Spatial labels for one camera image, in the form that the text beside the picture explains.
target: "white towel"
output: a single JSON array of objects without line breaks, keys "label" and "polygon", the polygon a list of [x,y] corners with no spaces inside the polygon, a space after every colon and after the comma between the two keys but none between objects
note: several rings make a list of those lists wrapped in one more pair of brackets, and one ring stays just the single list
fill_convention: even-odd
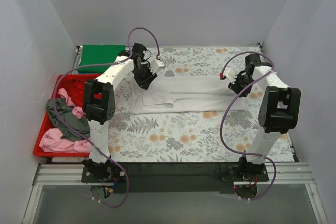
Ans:
[{"label": "white towel", "polygon": [[[236,96],[228,80],[216,76],[157,77],[148,90],[131,80],[131,114],[225,111]],[[245,110],[238,98],[231,110]]]}]

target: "metal frame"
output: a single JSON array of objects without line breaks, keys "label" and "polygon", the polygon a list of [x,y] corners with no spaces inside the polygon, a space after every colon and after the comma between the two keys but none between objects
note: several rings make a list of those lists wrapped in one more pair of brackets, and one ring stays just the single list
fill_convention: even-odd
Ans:
[{"label": "metal frame", "polygon": [[[276,167],[277,177],[275,184],[305,184],[318,224],[328,223],[309,165],[307,163],[276,163]],[[44,185],[101,185],[100,183],[82,183],[83,168],[82,164],[39,165],[23,223],[33,223]],[[271,181],[274,175],[274,168],[271,163],[266,163],[266,168]],[[260,184],[269,184],[270,181],[260,182]],[[242,182],[234,182],[234,184],[239,185]]]}]

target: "floral tablecloth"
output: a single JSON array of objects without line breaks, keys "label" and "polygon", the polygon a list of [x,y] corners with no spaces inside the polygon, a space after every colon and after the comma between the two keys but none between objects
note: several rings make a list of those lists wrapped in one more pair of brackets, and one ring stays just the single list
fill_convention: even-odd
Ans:
[{"label": "floral tablecloth", "polygon": [[[149,48],[156,55],[154,48]],[[162,48],[165,69],[159,76],[217,76],[225,62],[242,51],[259,51],[258,47]],[[245,57],[231,64],[235,70],[245,68]],[[109,125],[109,149],[117,162],[236,162],[239,155],[228,151],[219,138],[224,112],[131,115],[132,91],[128,75],[115,91],[116,113]],[[224,139],[238,151],[252,143],[258,129],[258,111],[263,91],[254,85],[246,98],[246,111],[228,114]],[[292,162],[286,135],[272,148],[269,157],[276,162]]]}]

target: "white wall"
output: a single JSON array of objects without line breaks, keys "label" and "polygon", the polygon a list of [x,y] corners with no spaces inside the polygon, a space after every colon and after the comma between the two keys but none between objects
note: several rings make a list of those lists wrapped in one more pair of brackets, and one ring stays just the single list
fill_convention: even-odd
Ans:
[{"label": "white wall", "polygon": [[[286,0],[51,0],[76,45],[125,44],[144,26],[161,45],[243,45],[265,40]],[[132,41],[153,45],[144,32]]]},{"label": "white wall", "polygon": [[295,150],[309,162],[329,223],[336,223],[336,0],[287,0],[265,41],[280,78],[300,88]]},{"label": "white wall", "polygon": [[75,47],[50,0],[0,0],[0,223],[21,223],[37,167],[33,147]]}]

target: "pink towel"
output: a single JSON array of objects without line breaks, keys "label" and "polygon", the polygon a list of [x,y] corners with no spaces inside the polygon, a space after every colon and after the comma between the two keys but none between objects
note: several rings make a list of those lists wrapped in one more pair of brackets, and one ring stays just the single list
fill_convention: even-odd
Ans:
[{"label": "pink towel", "polygon": [[86,140],[70,141],[62,137],[58,128],[49,129],[44,133],[40,147],[45,152],[91,152],[91,144]]},{"label": "pink towel", "polygon": [[[65,89],[59,89],[58,94],[62,98],[65,98],[68,106],[76,106]],[[81,119],[85,115],[83,109],[78,106],[74,107],[72,113],[78,119]],[[44,133],[39,146],[45,152],[91,152],[91,144],[88,141],[78,140],[72,142],[61,138],[62,136],[63,134],[58,128],[49,129]]]}]

